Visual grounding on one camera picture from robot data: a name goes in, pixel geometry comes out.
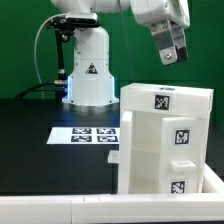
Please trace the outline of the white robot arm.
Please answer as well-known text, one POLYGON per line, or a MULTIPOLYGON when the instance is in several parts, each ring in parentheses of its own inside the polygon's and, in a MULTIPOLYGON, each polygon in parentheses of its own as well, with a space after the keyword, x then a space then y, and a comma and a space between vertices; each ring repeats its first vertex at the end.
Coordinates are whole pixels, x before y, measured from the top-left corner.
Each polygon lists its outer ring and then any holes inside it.
POLYGON ((50 0, 62 15, 59 30, 72 36, 74 70, 68 76, 66 105, 107 107, 119 102, 109 71, 109 35, 100 13, 130 9, 136 22, 150 29, 161 61, 171 65, 188 58, 184 30, 190 26, 187 0, 50 0))

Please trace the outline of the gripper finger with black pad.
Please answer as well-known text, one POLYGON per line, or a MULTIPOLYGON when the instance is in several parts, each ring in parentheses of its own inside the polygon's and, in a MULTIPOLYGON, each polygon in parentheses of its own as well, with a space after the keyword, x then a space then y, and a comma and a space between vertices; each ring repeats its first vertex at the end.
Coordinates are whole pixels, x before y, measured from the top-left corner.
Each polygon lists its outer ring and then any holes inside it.
POLYGON ((188 59, 184 28, 172 22, 171 34, 173 38, 173 44, 177 53, 177 62, 182 63, 188 59))
POLYGON ((177 52, 174 45, 171 22, 162 20, 151 25, 151 34, 159 51, 160 59, 164 65, 177 62, 177 52))

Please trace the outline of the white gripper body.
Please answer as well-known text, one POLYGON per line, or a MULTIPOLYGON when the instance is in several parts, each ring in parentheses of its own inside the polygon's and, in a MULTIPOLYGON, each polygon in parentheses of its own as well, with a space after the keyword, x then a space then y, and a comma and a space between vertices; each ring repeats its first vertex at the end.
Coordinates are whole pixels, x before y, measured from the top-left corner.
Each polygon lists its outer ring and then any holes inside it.
POLYGON ((130 6, 140 25, 150 27, 169 19, 184 28, 190 26, 187 0, 130 0, 130 6))

